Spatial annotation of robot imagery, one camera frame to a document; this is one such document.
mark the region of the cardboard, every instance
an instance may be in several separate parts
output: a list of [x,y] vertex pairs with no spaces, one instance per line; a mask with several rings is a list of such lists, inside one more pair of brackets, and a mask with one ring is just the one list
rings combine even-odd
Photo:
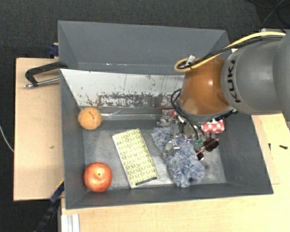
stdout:
[[[14,200],[49,199],[63,179],[59,82],[24,88],[28,69],[57,59],[18,58],[15,80]],[[59,71],[36,76],[58,77]]]

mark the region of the blue cloth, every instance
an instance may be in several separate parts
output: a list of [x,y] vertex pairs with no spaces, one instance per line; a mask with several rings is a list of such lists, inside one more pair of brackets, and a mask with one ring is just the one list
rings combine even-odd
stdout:
[[[157,148],[164,150],[172,135],[172,125],[169,127],[154,128],[151,136]],[[183,137],[177,140],[180,150],[174,155],[168,156],[165,161],[173,182],[182,188],[191,183],[199,183],[205,176],[205,168],[197,159],[193,145],[186,142]]]

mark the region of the patterned book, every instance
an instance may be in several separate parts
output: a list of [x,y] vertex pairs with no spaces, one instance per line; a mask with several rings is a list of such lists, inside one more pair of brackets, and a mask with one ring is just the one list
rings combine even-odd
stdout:
[[113,136],[131,188],[159,178],[140,129]]

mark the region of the apple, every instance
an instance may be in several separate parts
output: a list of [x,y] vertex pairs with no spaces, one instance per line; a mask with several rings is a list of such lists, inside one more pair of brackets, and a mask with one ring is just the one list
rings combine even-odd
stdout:
[[112,182],[112,171],[103,162],[94,162],[84,170],[84,184],[93,192],[104,192]]

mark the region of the black floor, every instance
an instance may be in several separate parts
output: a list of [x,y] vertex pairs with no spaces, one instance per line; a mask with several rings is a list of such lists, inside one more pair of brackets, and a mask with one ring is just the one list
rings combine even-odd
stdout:
[[[57,20],[225,29],[230,41],[290,28],[290,0],[0,0],[0,122],[14,143],[14,59],[49,58]],[[30,232],[47,201],[13,202],[14,156],[0,134],[0,232]],[[47,231],[56,231],[54,220]]]

